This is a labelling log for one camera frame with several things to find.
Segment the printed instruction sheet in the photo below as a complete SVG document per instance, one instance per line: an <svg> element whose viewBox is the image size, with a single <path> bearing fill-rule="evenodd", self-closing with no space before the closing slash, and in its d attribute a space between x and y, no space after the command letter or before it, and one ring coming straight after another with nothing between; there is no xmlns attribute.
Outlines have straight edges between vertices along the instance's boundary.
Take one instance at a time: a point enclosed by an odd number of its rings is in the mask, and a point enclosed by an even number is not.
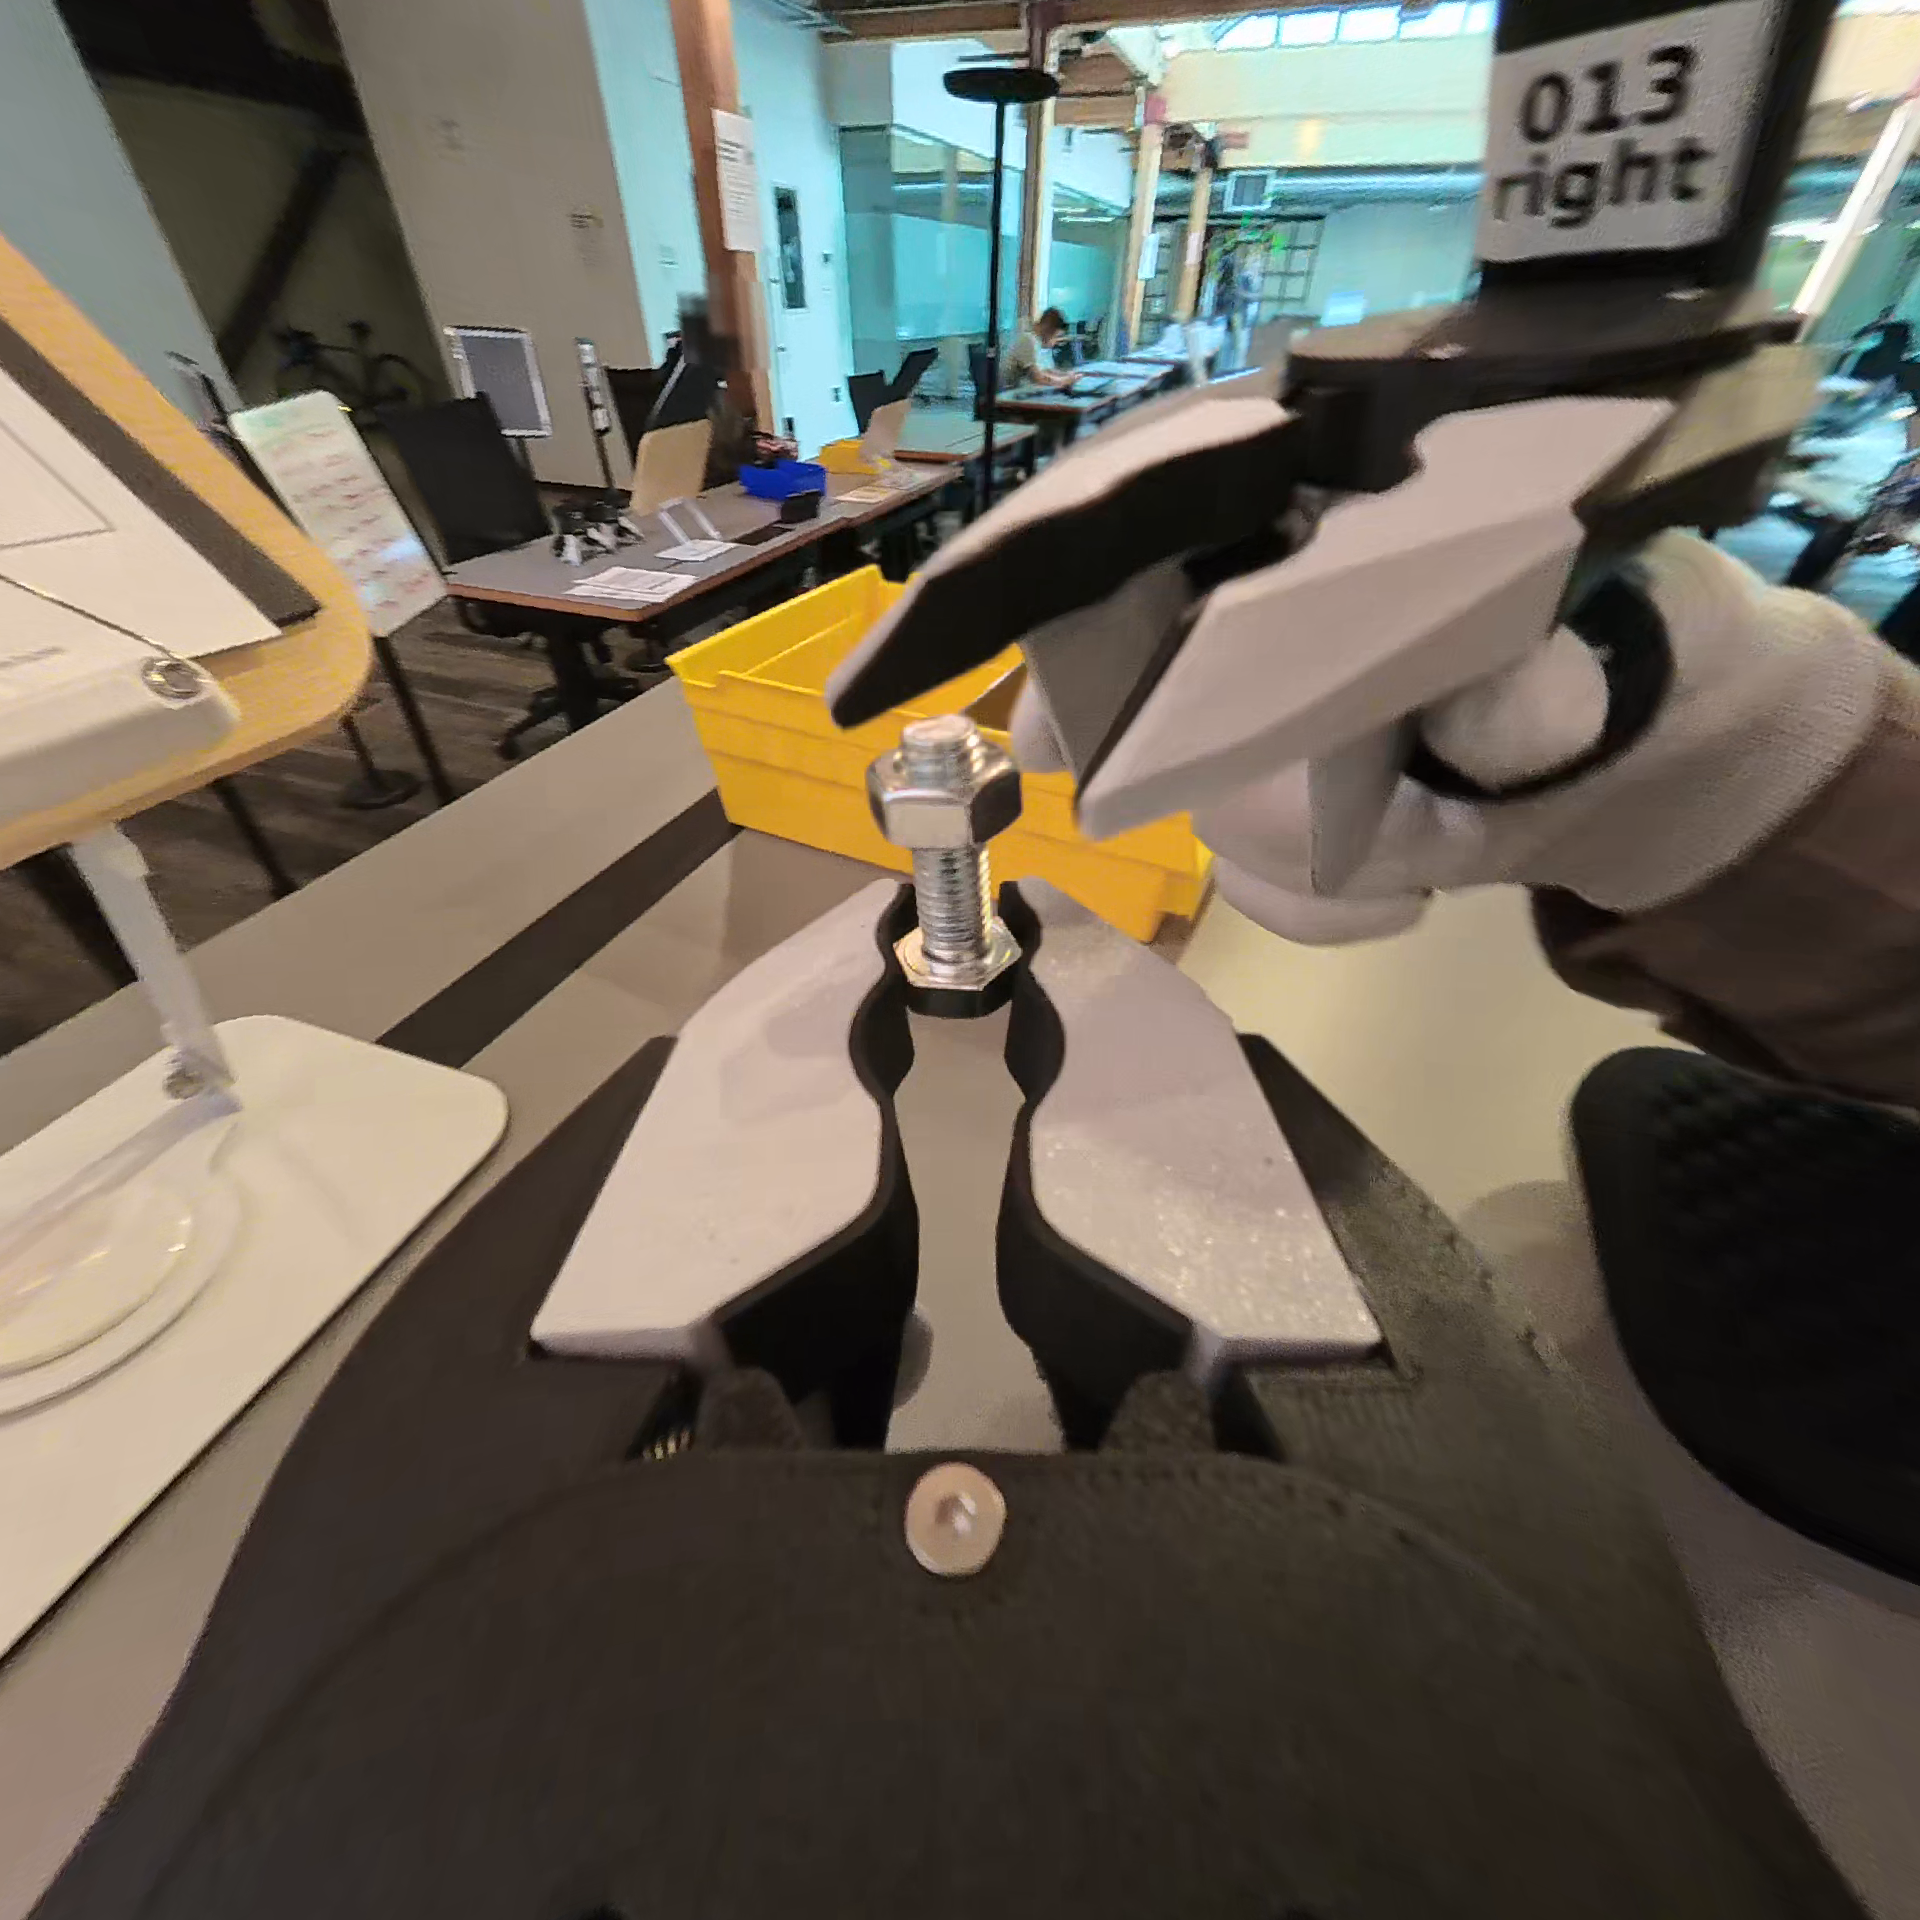
<svg viewBox="0 0 1920 1920"><path fill-rule="evenodd" d="M83 616L151 651L209 660L279 636L274 623L113 482L1 371L3 602L32 620Z"/></svg>

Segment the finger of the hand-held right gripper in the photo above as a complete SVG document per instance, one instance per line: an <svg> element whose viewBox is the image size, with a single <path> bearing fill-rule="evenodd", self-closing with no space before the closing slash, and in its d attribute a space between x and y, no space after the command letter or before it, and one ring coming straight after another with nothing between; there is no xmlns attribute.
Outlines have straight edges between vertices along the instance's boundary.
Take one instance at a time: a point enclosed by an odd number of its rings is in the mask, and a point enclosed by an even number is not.
<svg viewBox="0 0 1920 1920"><path fill-rule="evenodd" d="M849 732L1283 510L1302 424L1271 392L1176 392L1058 453L900 588L830 673Z"/></svg>
<svg viewBox="0 0 1920 1920"><path fill-rule="evenodd" d="M1336 502L1283 561L1216 588L1098 765L1076 818L1107 837L1308 767L1308 837L1371 844L1413 715L1547 638L1585 541L1577 507L1668 404L1499 404L1411 441L1411 471Z"/></svg>

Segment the silver hex nut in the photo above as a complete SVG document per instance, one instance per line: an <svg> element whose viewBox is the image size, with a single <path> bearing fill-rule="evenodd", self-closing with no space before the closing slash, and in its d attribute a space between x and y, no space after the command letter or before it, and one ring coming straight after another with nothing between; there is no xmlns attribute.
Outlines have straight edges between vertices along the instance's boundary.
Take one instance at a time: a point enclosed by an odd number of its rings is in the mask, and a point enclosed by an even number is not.
<svg viewBox="0 0 1920 1920"><path fill-rule="evenodd" d="M906 987L917 996L986 1000L1023 963L1018 938L996 913L966 934L952 926L935 931L939 938L916 923L891 948Z"/></svg>

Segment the silver hex bolt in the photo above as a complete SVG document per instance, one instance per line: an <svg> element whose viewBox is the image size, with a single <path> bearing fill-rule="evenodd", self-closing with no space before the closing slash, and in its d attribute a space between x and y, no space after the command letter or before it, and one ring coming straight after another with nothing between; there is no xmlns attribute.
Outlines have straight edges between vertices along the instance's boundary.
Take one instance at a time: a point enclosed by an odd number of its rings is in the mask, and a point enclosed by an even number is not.
<svg viewBox="0 0 1920 1920"><path fill-rule="evenodd" d="M1012 753L966 714L909 721L865 773L881 837L907 857L917 926L960 935L996 913L992 842L1021 813Z"/></svg>

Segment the black backing board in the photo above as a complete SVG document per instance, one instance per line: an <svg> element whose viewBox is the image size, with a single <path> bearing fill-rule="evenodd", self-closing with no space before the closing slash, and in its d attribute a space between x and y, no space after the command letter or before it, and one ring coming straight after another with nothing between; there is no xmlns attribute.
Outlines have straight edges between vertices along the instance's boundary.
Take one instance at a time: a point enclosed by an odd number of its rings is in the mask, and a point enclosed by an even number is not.
<svg viewBox="0 0 1920 1920"><path fill-rule="evenodd" d="M1 366L107 477L228 586L288 632L322 609L272 548L225 512L204 482L238 470L90 321L60 331L60 352L1 317Z"/></svg>

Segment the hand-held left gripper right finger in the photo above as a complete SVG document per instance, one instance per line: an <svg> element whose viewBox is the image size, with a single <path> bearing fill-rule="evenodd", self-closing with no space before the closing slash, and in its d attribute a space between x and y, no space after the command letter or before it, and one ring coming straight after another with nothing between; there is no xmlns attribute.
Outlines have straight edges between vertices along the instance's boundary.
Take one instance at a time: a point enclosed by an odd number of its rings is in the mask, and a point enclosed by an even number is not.
<svg viewBox="0 0 1920 1920"><path fill-rule="evenodd" d="M1063 1441L1194 1389L1224 1441L1258 1391L1377 1387L1383 1329L1248 1039L1174 961L1050 881L1010 881L1020 1091L996 1292Z"/></svg>

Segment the yellow plastic bin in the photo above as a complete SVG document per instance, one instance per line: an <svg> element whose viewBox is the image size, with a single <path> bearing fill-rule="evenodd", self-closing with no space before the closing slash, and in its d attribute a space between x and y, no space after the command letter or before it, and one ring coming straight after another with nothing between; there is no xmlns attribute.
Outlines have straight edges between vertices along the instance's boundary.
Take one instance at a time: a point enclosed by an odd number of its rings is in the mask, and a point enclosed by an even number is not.
<svg viewBox="0 0 1920 1920"><path fill-rule="evenodd" d="M903 724L941 712L963 712L987 741L1008 745L1023 683L1015 646L872 724L849 732L834 724L830 673L902 590L877 567L859 567L673 653L731 825L903 874L907 856L870 808L874 757L900 741ZM1020 798L1020 820L992 842L996 881L1044 880L1143 944L1197 916L1212 851L1187 815L1092 840L1076 824L1066 775L1021 773Z"/></svg>

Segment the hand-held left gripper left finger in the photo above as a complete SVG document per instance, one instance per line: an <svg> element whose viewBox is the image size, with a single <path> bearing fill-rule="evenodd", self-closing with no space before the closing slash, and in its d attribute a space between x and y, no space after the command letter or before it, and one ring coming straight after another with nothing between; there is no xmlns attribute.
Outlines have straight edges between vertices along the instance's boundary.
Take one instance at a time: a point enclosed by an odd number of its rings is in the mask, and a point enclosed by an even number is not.
<svg viewBox="0 0 1920 1920"><path fill-rule="evenodd" d="M536 1349L822 1396L884 1448L919 1279L898 1091L914 1061L877 880L725 981L676 1035L536 1309Z"/></svg>

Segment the wooden document stand white base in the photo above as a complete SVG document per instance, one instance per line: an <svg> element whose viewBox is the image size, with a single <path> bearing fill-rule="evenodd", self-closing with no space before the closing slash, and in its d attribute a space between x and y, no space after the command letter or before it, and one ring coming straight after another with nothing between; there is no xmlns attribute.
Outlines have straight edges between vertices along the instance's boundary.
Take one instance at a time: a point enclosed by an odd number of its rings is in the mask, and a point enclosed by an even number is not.
<svg viewBox="0 0 1920 1920"><path fill-rule="evenodd" d="M1 307L53 354L61 331L91 323L12 244ZM1 603L3 870L60 859L157 1039L3 1148L6 1658L480 1166L509 1116L470 1071L284 1016L216 1019L127 835L153 805L324 732L371 670L347 582L238 473L213 470L204 491L315 594L300 625L193 660L83 616L41 625L35 597Z"/></svg>

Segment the white paper floor sign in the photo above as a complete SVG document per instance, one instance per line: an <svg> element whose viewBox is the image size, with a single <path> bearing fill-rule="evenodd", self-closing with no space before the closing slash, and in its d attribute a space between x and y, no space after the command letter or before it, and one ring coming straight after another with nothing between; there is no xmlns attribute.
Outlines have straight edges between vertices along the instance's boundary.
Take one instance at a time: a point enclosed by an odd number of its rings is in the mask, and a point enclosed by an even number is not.
<svg viewBox="0 0 1920 1920"><path fill-rule="evenodd" d="M371 636L390 638L443 603L440 567L337 396L281 396L231 411L228 425L284 512L347 582Z"/></svg>

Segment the person's right hand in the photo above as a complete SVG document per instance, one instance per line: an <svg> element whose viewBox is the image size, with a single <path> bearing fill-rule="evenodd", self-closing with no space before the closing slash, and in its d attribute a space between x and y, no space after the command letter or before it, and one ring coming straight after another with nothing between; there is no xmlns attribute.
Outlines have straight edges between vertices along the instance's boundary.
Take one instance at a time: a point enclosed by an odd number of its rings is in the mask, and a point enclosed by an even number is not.
<svg viewBox="0 0 1920 1920"><path fill-rule="evenodd" d="M1179 795L1217 891L1308 946L1377 939L1494 886L1614 913L1685 900L1809 803L1906 676L1829 597L1763 582L1696 534L1651 538L1497 673L1413 719L1371 850L1313 874L1309 778L1267 753Z"/></svg>

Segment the background office desk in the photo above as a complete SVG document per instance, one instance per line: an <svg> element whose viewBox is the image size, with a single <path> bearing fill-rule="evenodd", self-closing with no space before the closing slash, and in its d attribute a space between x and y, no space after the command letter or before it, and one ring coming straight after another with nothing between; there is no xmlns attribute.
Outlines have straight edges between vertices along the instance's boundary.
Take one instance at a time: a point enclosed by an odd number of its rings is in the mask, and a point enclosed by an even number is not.
<svg viewBox="0 0 1920 1920"><path fill-rule="evenodd" d="M613 548L550 535L453 563L448 597L475 620L559 651L613 629L670 646L724 612L760 612L863 567L909 563L917 529L970 499L961 461L906 458L877 473L827 471L808 517L739 484L638 516Z"/></svg>

